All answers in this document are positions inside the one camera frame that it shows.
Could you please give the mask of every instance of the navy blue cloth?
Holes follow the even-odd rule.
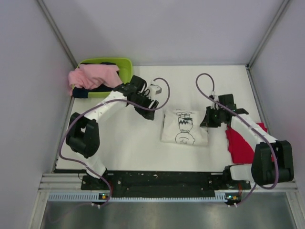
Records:
[[[110,62],[102,62],[100,64],[106,64],[106,65],[115,65],[114,63]],[[88,98],[89,92],[111,92],[113,88],[107,87],[106,85],[102,84],[101,86],[94,88],[94,89],[85,89],[85,88],[77,88],[74,87],[72,91],[72,96],[74,98]]]

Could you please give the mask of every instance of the pink cloth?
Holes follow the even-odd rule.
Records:
[[[72,85],[78,88],[94,89],[101,84],[112,88],[122,84],[117,74],[118,70],[119,67],[116,65],[81,64],[79,68],[71,71],[68,75],[71,87],[70,95],[73,91]]]

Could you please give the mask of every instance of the cable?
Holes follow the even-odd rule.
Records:
[[[237,118],[239,118],[247,127],[249,127],[254,133],[256,133],[262,140],[264,140],[267,145],[269,146],[270,150],[271,150],[271,154],[272,157],[274,158],[274,166],[275,166],[275,180],[274,183],[272,184],[272,186],[270,187],[264,187],[264,186],[260,186],[263,189],[273,189],[275,188],[275,186],[278,183],[278,178],[279,178],[279,172],[278,172],[278,163],[277,163],[277,159],[276,159],[276,155],[275,152],[270,144],[270,142],[261,134],[259,133],[257,130],[255,130],[254,128],[251,127],[251,125],[249,123],[247,123],[240,115],[238,115],[237,113],[235,113],[234,111],[230,110],[229,108],[227,108],[226,106],[222,105],[221,103],[219,103],[218,101],[215,101],[214,99],[211,99],[209,96],[207,96],[199,87],[198,85],[198,79],[200,78],[200,76],[202,75],[207,75],[211,78],[212,83],[213,83],[213,91],[214,91],[214,80],[212,78],[211,75],[207,74],[207,73],[202,73],[200,75],[197,76],[196,78],[196,87],[198,89],[198,91],[208,100],[212,101],[213,103],[217,104],[219,107],[223,108],[224,110],[230,112],[231,114],[233,114],[234,116],[236,116]],[[256,188],[256,184],[252,187],[251,191],[247,194],[247,196],[237,205],[240,205],[241,203],[243,203],[246,199],[248,199],[248,197],[253,193],[254,189]]]
[[[68,158],[68,157],[63,156],[62,153],[61,153],[61,150],[62,150],[62,146],[63,146],[63,144],[64,144],[64,142],[65,142],[65,139],[66,139],[68,133],[70,132],[70,130],[72,129],[72,127],[76,124],[76,122],[77,122],[80,118],[82,118],[83,116],[85,116],[87,113],[89,113],[89,112],[91,112],[91,111],[93,111],[93,110],[95,110],[95,109],[97,109],[97,108],[99,108],[99,107],[101,107],[101,106],[104,106],[105,104],[114,103],[114,102],[125,102],[125,103],[131,104],[131,105],[133,105],[133,106],[135,106],[135,107],[139,107],[139,108],[141,108],[141,109],[143,109],[143,110],[146,110],[146,111],[157,111],[157,110],[162,109],[162,108],[167,104],[168,100],[170,99],[170,96],[171,96],[171,89],[170,89],[170,86],[169,86],[168,82],[167,82],[164,78],[158,77],[158,78],[155,78],[155,79],[154,79],[154,81],[156,81],[156,80],[163,80],[163,81],[166,83],[166,86],[167,86],[167,89],[168,89],[167,99],[166,99],[165,102],[162,104],[162,106],[159,106],[159,107],[157,107],[157,108],[146,108],[146,107],[140,106],[140,105],[138,105],[138,104],[136,104],[136,103],[134,103],[134,102],[127,101],[127,100],[124,100],[124,99],[112,99],[112,100],[109,100],[109,101],[104,102],[104,103],[102,103],[102,104],[99,104],[99,105],[97,105],[97,106],[95,106],[95,107],[92,107],[92,108],[90,108],[89,110],[85,111],[84,113],[80,114],[80,115],[79,115],[79,116],[69,125],[67,131],[66,131],[65,134],[63,135],[63,138],[62,138],[62,140],[61,140],[61,142],[60,142],[60,144],[59,144],[58,154],[59,154],[59,157],[60,157],[61,159],[67,160],[67,161],[73,161],[73,162],[77,162],[77,163],[82,164],[82,165],[85,166],[86,169],[89,170],[92,174],[96,175],[97,177],[99,177],[100,179],[102,179],[103,182],[105,182],[105,184],[107,185],[107,187],[108,187],[108,189],[109,189],[109,191],[110,191],[110,194],[109,194],[109,196],[106,198],[106,201],[105,201],[104,203],[101,204],[101,207],[107,205],[108,202],[109,202],[109,200],[110,200],[110,198],[111,198],[111,196],[112,196],[112,187],[111,187],[111,185],[108,183],[108,181],[107,181],[105,178],[103,178],[102,176],[100,176],[99,174],[97,174],[95,171],[93,171],[92,169],[90,169],[90,168],[86,165],[86,163],[84,163],[84,162],[82,162],[82,161],[80,161],[80,160],[77,160],[77,159]],[[63,214],[62,216],[60,216],[60,218],[58,218],[57,220],[54,220],[53,222],[56,223],[56,222],[60,221],[63,217],[65,217],[66,215],[70,214],[74,209],[76,209],[76,208],[78,208],[78,207],[80,207],[80,206],[83,206],[83,205],[85,205],[85,204],[83,203],[83,204],[77,205],[77,206],[74,207],[72,210],[67,211],[65,214]]]
[[[238,183],[238,195],[241,197],[243,194],[243,186],[241,183]]]
[[[214,82],[213,77],[212,77],[210,74],[208,74],[208,73],[201,73],[201,74],[199,74],[199,75],[197,76],[197,78],[199,78],[199,77],[202,76],[202,75],[207,75],[207,76],[212,80],[212,84],[213,84],[213,90],[212,90],[212,91],[214,91],[214,90],[215,90],[215,82]]]
[[[82,181],[82,179],[80,178],[80,174],[77,174],[77,177],[78,177],[78,179],[79,179],[79,180],[81,180],[81,181]]]

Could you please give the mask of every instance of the white table surface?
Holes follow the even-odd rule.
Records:
[[[171,97],[166,105],[170,109],[204,110],[211,102],[195,87],[200,73],[209,73],[215,81],[217,95],[233,94],[237,108],[246,109],[255,122],[260,122],[245,66],[140,66],[134,74],[149,84],[156,77],[165,78],[171,87]],[[163,92],[157,95],[160,105],[167,97],[165,83],[158,81]],[[202,76],[201,89],[207,94],[212,90],[211,80]],[[101,99],[75,99],[72,109],[82,113],[95,106]],[[232,164],[227,150],[226,126],[209,128],[209,146],[183,146],[160,141],[163,110],[155,112],[155,120],[140,116],[133,106],[113,115],[106,123],[99,122],[101,145],[97,152],[110,170],[159,170],[159,171],[223,171]],[[66,157],[82,159],[64,144]],[[57,169],[83,169],[75,162],[59,158]]]

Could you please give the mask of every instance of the red cloth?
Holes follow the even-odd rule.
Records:
[[[267,132],[263,123],[258,125]],[[231,153],[232,161],[235,164],[252,164],[254,151],[243,137],[232,128],[225,131],[229,141],[228,151]]]

